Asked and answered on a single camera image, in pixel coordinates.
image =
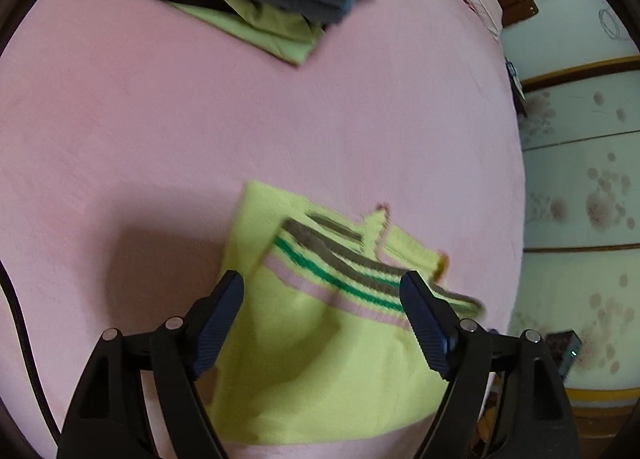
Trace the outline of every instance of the pink stripe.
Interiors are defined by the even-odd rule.
[[[411,329],[409,321],[405,317],[398,318],[397,316],[381,313],[375,309],[364,307],[353,300],[345,298],[340,291],[332,291],[322,287],[321,285],[314,284],[309,280],[303,279],[303,277],[300,277],[291,271],[284,262],[272,253],[264,258],[263,263],[288,286],[298,291],[302,291],[307,295],[311,295],[318,300],[322,300],[324,303],[335,307],[336,309],[342,309],[343,311],[347,311],[361,318],[368,318],[370,320],[375,320],[376,322],[382,322],[383,324],[396,325],[406,330]]]

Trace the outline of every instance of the blue gripper pad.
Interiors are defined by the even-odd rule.
[[[449,379],[450,352],[458,343],[458,316],[445,300],[433,296],[416,271],[409,271],[400,280],[400,302],[427,365]]]
[[[242,305],[244,282],[239,273],[233,273],[234,275],[228,277],[227,272],[212,295],[203,299],[210,301],[213,309],[197,339],[196,357],[192,368],[198,378],[215,365],[226,335]]]

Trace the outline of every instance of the pink bed sheet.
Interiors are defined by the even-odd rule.
[[[298,69],[155,0],[39,0],[0,59],[0,255],[60,425],[103,329],[209,292],[249,179],[388,203],[506,328],[522,157],[501,46],[462,0],[361,0]],[[53,457],[4,301],[0,395]]]

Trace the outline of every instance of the silver screw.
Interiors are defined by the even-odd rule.
[[[164,326],[169,330],[175,330],[182,327],[182,318],[179,316],[172,316],[169,320],[164,322]]]
[[[463,318],[460,320],[460,327],[462,327],[465,331],[469,331],[469,333],[473,333],[476,329],[478,329],[478,324],[471,320],[470,318]]]
[[[114,338],[116,338],[116,336],[118,336],[118,330],[116,328],[114,328],[114,327],[106,329],[102,333],[102,339],[106,340],[106,341],[111,341]]]
[[[524,338],[526,338],[530,342],[533,342],[534,344],[537,344],[538,342],[540,342],[542,336],[540,336],[540,333],[538,331],[535,331],[534,329],[527,329],[524,332]]]

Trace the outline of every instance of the black cable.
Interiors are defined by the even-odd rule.
[[[22,309],[20,308],[20,302],[18,296],[15,294],[14,285],[9,278],[9,274],[4,269],[2,261],[0,261],[0,285],[2,286],[2,292],[9,303],[11,309],[11,315],[14,317],[15,331],[18,333],[18,341],[20,342],[20,349],[22,350],[22,358],[24,359],[24,366],[27,369],[29,381],[31,382],[31,389],[40,407],[40,412],[44,418],[44,422],[47,424],[53,441],[56,445],[60,441],[60,429],[56,424],[56,420],[53,418],[51,408],[47,403],[47,398],[42,390],[42,384],[40,377],[38,376],[38,370],[36,368],[36,362],[33,359],[33,352],[31,351],[31,344],[29,342],[29,334],[27,333],[27,326],[24,323],[24,317],[22,316]]]

